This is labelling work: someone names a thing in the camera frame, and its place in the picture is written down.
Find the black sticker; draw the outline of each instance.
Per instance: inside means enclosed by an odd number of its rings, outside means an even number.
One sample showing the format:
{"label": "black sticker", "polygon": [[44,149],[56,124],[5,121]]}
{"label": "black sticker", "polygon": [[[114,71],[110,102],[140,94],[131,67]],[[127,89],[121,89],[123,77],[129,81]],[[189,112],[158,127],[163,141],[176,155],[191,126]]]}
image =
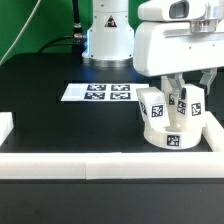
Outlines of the black sticker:
{"label": "black sticker", "polygon": [[142,108],[142,112],[147,116],[147,111],[146,111],[146,107],[145,104],[143,104],[142,102],[140,102],[141,108]]}
{"label": "black sticker", "polygon": [[115,23],[113,16],[110,16],[105,27],[117,27],[117,24]]}
{"label": "black sticker", "polygon": [[164,113],[164,106],[157,105],[152,107],[152,117],[162,117]]}
{"label": "black sticker", "polygon": [[179,146],[180,136],[178,135],[168,135],[167,136],[167,146]]}
{"label": "black sticker", "polygon": [[87,90],[88,91],[105,91],[107,88],[107,85],[88,85]]}
{"label": "black sticker", "polygon": [[130,85],[112,85],[111,91],[130,91]]}
{"label": "black sticker", "polygon": [[110,99],[111,100],[130,100],[131,94],[130,93],[111,93]]}
{"label": "black sticker", "polygon": [[192,116],[201,115],[201,104],[200,103],[192,104],[191,108],[192,108]]}
{"label": "black sticker", "polygon": [[173,94],[169,94],[169,105],[175,105]]}
{"label": "black sticker", "polygon": [[85,94],[85,100],[104,100],[105,93],[89,93]]}
{"label": "black sticker", "polygon": [[181,114],[186,113],[186,103],[182,102],[182,101],[178,101],[178,107],[177,107],[177,111]]}

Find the green wall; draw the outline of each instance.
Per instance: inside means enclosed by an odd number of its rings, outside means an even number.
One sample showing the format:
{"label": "green wall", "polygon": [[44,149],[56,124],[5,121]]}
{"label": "green wall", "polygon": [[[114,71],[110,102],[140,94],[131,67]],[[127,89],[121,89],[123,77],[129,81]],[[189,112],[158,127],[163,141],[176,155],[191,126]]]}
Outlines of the green wall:
{"label": "green wall", "polygon": [[[0,0],[0,58],[4,55],[18,35],[37,0]],[[138,6],[145,0],[129,0],[129,23],[136,29]],[[84,31],[92,24],[92,0],[79,0],[80,16]],[[73,15],[71,0],[42,0],[29,27],[11,53],[37,52],[54,38],[73,34]],[[61,47],[56,52],[68,51]]]}

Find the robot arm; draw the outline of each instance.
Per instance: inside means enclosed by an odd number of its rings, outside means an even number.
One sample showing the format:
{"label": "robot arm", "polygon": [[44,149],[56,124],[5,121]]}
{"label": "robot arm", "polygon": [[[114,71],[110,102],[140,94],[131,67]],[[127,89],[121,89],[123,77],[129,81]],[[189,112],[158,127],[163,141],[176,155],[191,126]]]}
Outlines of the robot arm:
{"label": "robot arm", "polygon": [[205,136],[213,147],[205,112],[204,90],[185,84],[182,74],[202,70],[201,84],[209,87],[224,66],[223,0],[152,0],[139,7],[143,22],[137,29],[134,67],[145,76],[162,77],[162,91],[137,90],[145,138],[162,148],[196,146]]}

